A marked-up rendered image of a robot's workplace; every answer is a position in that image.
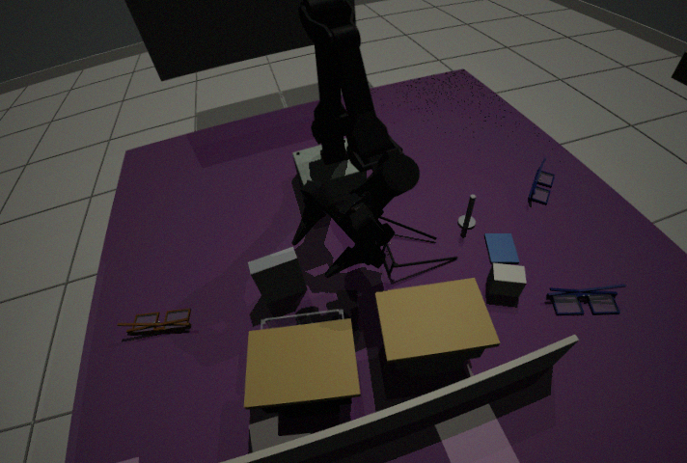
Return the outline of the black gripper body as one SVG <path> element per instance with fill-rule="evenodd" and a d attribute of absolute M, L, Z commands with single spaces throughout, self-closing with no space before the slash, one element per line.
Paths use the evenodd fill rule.
<path fill-rule="evenodd" d="M 308 200 L 315 202 L 322 211 L 325 210 L 330 215 L 330 217 L 355 243 L 355 246 L 352 249 L 363 254 L 364 257 L 371 263 L 371 265 L 379 268 L 385 262 L 386 255 L 377 246 L 377 244 L 373 243 L 370 246 L 367 243 L 367 240 L 353 229 L 350 217 L 347 218 L 342 214 L 342 211 L 350 203 L 356 201 L 364 195 L 370 198 L 368 207 L 372 211 L 378 208 L 381 211 L 381 215 L 384 213 L 382 210 L 385 207 L 384 203 L 368 186 L 361 184 L 356 190 L 353 189 L 350 192 L 350 196 L 341 204 L 341 206 L 335 206 L 333 204 L 336 197 L 322 182 L 309 180 L 299 190 Z"/>

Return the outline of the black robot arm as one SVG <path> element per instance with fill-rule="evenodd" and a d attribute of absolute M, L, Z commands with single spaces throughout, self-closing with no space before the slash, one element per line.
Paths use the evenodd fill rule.
<path fill-rule="evenodd" d="M 319 102 L 311 130 L 322 146 L 324 164 L 349 159 L 361 173 L 372 169 L 373 173 L 362 184 L 386 206 L 393 197 L 411 190 L 420 172 L 374 113 L 353 5 L 349 0 L 303 0 L 298 12 L 302 26 L 315 44 Z M 350 217 L 353 229 L 370 246 L 375 242 L 384 246 L 395 232 L 388 223 L 382 225 L 378 221 L 381 211 L 372 211 L 369 201 L 364 195 L 350 203 L 342 214 Z"/>

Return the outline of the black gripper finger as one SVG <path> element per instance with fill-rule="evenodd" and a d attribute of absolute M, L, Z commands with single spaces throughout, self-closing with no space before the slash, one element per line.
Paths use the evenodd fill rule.
<path fill-rule="evenodd" d="M 321 210 L 321 208 L 310 200 L 304 199 L 305 204 L 304 212 L 302 215 L 301 222 L 296 231 L 296 234 L 291 242 L 295 246 L 302 238 L 308 233 L 308 231 L 314 226 L 314 224 L 326 216 L 326 214 Z"/>
<path fill-rule="evenodd" d="M 366 265 L 371 265 L 371 263 L 364 257 L 363 254 L 357 252 L 356 250 L 347 247 L 343 253 L 337 258 L 337 260 L 329 267 L 325 273 L 325 277 L 329 278 L 346 268 L 359 264 L 365 263 Z"/>

